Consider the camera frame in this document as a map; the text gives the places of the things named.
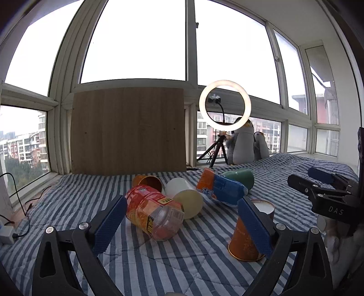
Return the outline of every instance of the human hand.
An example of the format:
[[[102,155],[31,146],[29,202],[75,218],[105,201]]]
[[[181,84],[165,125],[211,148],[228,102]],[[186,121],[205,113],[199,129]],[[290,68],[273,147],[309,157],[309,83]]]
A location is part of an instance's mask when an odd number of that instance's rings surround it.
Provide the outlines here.
[[[364,261],[364,224],[359,224],[354,234],[348,237],[347,224],[319,215],[317,228],[326,232],[324,244],[333,288],[336,289],[346,273],[353,273]]]

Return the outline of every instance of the screw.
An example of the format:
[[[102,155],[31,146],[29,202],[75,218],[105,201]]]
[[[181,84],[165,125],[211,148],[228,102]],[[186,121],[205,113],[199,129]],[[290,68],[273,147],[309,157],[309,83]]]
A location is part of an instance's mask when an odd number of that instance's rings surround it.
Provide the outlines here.
[[[311,228],[311,232],[313,233],[313,234],[319,234],[320,232],[319,232],[319,230],[316,228],[316,227],[312,227]]]
[[[82,229],[82,230],[86,229],[87,227],[88,227],[88,223],[87,223],[87,222],[82,222],[82,223],[78,226],[78,228],[79,228],[79,229]]]
[[[276,228],[279,229],[279,230],[285,230],[286,226],[283,223],[277,223]]]
[[[50,226],[50,227],[48,227],[48,228],[45,230],[45,232],[46,232],[46,233],[48,233],[48,234],[50,234],[50,233],[52,233],[52,232],[53,232],[53,230],[54,230],[54,228],[53,228],[52,226]]]

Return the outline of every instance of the bed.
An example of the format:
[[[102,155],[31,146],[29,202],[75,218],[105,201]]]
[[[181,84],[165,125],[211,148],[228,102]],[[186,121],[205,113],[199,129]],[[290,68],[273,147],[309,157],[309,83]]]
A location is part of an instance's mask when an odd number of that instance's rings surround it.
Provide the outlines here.
[[[215,167],[214,171],[223,173],[244,167],[251,169],[255,176],[249,196],[272,202],[276,207],[274,222],[282,222],[294,230],[315,226],[316,215],[311,212],[307,197],[287,186],[290,174],[309,179],[308,168],[316,167],[358,180],[347,165],[285,153],[249,164]],[[154,175],[164,186],[176,177],[196,185],[201,173],[202,170]],[[31,295],[33,267],[46,227],[53,225],[57,230],[65,230],[91,220],[115,196],[124,195],[130,189],[133,177],[66,175],[47,192],[30,212],[28,235],[13,246],[0,249],[0,260],[24,295]],[[236,220],[235,208],[206,196],[200,214],[184,221],[177,235],[166,242],[150,239],[125,218],[99,259],[125,296],[164,295],[172,291],[195,296],[240,296],[259,272],[265,258],[259,262],[240,262],[229,254],[227,246]],[[26,230],[27,223],[26,220],[21,222],[20,233]],[[71,260],[84,292],[93,295],[74,254]],[[273,295],[281,293],[293,261],[294,254],[290,254]]]

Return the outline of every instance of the orange paper cup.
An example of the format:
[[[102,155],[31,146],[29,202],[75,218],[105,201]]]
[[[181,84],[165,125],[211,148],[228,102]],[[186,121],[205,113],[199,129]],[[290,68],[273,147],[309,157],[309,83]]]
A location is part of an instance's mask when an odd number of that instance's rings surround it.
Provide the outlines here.
[[[136,175],[133,179],[132,186],[148,185],[159,192],[162,192],[162,182],[156,176]]]
[[[274,205],[265,200],[253,199],[252,202],[273,220]],[[243,221],[238,217],[233,237],[228,245],[228,251],[235,259],[247,262],[259,261],[264,254],[259,253]]]

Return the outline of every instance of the illuminated ring light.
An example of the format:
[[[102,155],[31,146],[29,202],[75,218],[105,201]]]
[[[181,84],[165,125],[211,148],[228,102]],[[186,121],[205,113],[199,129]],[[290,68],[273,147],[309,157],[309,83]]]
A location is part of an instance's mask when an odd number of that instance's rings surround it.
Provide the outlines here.
[[[243,100],[244,100],[244,104],[245,104],[244,114],[238,122],[236,122],[232,125],[222,125],[222,124],[216,123],[215,121],[213,121],[210,118],[210,116],[207,114],[207,111],[206,111],[205,102],[206,102],[207,95],[214,88],[221,86],[221,85],[227,85],[227,86],[231,86],[231,87],[235,88],[241,94],[241,96],[243,97]],[[230,80],[218,80],[218,81],[215,81],[215,82],[209,84],[208,86],[206,86],[201,93],[199,106],[200,106],[200,112],[202,114],[202,117],[206,120],[206,122],[211,127],[213,127],[214,129],[217,129],[219,131],[226,131],[226,132],[234,131],[238,128],[241,128],[248,121],[250,112],[252,111],[252,104],[250,102],[250,98],[249,98],[248,94],[246,93],[245,89],[243,89],[239,84],[237,84],[233,81],[230,81]]]

